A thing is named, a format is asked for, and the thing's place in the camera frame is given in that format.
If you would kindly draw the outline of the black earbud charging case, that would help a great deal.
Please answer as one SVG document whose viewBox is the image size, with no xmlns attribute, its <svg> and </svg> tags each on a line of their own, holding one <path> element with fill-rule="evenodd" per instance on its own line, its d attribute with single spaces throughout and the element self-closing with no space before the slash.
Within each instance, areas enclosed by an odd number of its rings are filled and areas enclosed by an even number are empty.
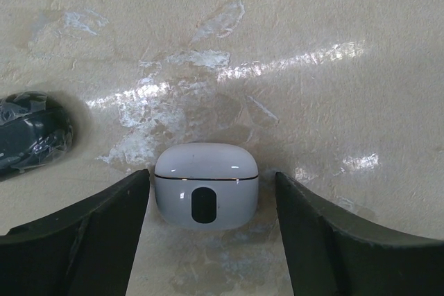
<svg viewBox="0 0 444 296">
<path fill-rule="evenodd" d="M 66 109 L 44 92 L 1 99 L 1 181 L 47 164 L 70 151 L 74 130 Z"/>
</svg>

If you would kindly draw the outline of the white earbud charging case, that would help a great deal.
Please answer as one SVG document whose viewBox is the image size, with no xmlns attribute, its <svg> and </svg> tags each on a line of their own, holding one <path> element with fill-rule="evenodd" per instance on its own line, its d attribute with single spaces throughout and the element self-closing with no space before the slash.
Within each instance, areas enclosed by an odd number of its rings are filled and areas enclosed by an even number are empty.
<svg viewBox="0 0 444 296">
<path fill-rule="evenodd" d="M 245 149 L 226 143 L 184 143 L 165 150 L 155 169 L 163 219 L 185 229 L 222 231 L 248 223 L 257 210 L 259 171 Z"/>
</svg>

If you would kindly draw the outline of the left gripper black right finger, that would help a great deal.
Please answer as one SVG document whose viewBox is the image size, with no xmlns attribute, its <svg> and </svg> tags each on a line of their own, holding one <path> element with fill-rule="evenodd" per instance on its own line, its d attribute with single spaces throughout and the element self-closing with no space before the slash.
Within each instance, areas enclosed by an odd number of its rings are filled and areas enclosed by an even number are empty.
<svg viewBox="0 0 444 296">
<path fill-rule="evenodd" d="M 278 172 L 277 216 L 294 295 L 442 295 L 443 242 L 350 213 Z"/>
</svg>

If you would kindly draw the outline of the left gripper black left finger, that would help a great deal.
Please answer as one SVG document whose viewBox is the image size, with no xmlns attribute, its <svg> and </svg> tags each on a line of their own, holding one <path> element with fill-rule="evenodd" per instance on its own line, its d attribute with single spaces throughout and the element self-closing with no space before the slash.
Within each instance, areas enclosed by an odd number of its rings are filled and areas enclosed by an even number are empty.
<svg viewBox="0 0 444 296">
<path fill-rule="evenodd" d="M 125 295 L 150 174 L 105 190 L 1 237 L 2 295 Z"/>
</svg>

